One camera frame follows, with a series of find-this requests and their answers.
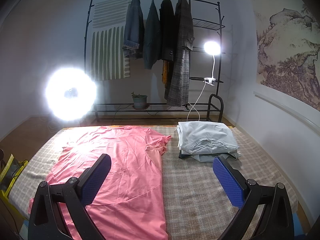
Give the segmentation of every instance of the plant pot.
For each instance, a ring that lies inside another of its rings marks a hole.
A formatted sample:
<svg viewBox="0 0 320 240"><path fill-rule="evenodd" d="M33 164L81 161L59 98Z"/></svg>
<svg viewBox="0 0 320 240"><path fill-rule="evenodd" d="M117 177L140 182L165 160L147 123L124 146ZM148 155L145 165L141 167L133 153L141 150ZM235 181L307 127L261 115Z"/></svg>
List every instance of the plant pot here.
<svg viewBox="0 0 320 240"><path fill-rule="evenodd" d="M145 109L147 107L147 96L142 95L142 98L132 98L134 108L136 109Z"/></svg>

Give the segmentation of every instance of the wooden floor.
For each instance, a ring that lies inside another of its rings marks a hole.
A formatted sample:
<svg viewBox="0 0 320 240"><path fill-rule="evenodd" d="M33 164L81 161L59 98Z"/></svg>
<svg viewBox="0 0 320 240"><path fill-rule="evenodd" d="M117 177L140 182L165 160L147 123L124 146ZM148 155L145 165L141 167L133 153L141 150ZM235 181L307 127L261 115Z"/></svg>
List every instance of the wooden floor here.
<svg viewBox="0 0 320 240"><path fill-rule="evenodd" d="M158 117L170 117L171 119L163 120ZM121 115L110 120L95 121L93 117L87 117L85 120L78 123L76 126L98 126L98 125L177 125L178 122L185 121L186 117L180 115L170 116L151 116L151 115ZM210 118L214 121L218 121L217 115L212 115ZM189 121L197 121L198 116L192 116ZM225 118L222 118L222 122L227 126L233 125ZM1 142L0 148L4 151L4 160L7 161L11 154L19 161L30 160L36 152L61 128L57 123L50 121L48 117L31 117L21 125L16 127L10 134L8 134ZM16 227L13 218L5 208L2 202L0 202L0 212L4 219L8 222L12 230L16 231ZM301 221L304 232L308 232L310 229L307 217L305 216L301 206L298 210L298 216ZM14 216L17 227L20 229L23 220L17 216ZM0 231L7 227L7 223L4 220L0 220Z"/></svg>

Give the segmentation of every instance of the pink t-shirt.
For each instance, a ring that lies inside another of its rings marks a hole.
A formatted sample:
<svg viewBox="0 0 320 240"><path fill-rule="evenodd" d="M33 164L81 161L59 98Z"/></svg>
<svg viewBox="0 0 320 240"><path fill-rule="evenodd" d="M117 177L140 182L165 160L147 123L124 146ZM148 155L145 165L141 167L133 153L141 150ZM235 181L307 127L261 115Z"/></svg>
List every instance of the pink t-shirt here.
<svg viewBox="0 0 320 240"><path fill-rule="evenodd" d="M167 240L161 155L170 136L146 127L101 126L78 129L76 137L48 174L49 185L79 177L106 153L111 170L93 203L86 206L95 225L106 239ZM66 205L60 206L72 237L80 240Z"/></svg>

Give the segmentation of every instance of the plaid tablecloth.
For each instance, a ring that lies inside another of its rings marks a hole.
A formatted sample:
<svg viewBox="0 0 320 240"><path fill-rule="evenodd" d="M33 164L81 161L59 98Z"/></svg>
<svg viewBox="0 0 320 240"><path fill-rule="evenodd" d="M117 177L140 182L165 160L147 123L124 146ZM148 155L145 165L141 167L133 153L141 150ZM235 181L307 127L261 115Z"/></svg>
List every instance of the plaid tablecloth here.
<svg viewBox="0 0 320 240"><path fill-rule="evenodd" d="M192 158L180 160L176 127L154 126L152 129L171 135L167 152L163 155L163 197L169 239L217 239L230 223L238 208L233 207L212 171L212 163L200 163ZM57 162L61 146L85 127L64 129L54 135L30 160L14 184L9 201L25 217L29 199L39 183ZM260 185L274 186L282 182L288 192L292 212L297 210L297 196L279 170L237 128L231 129L239 146L239 160L228 159L231 166L246 178ZM259 220L263 206L259 206L244 239L249 239Z"/></svg>

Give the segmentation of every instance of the potted plant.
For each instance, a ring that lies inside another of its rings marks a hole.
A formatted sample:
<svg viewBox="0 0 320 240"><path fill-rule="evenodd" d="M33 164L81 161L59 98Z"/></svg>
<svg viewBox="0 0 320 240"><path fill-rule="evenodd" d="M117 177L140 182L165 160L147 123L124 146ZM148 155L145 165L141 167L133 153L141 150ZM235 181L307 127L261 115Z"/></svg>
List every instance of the potted plant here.
<svg viewBox="0 0 320 240"><path fill-rule="evenodd" d="M131 93L134 108L136 109L145 109L147 108L147 96L146 95L136 95L134 92Z"/></svg>

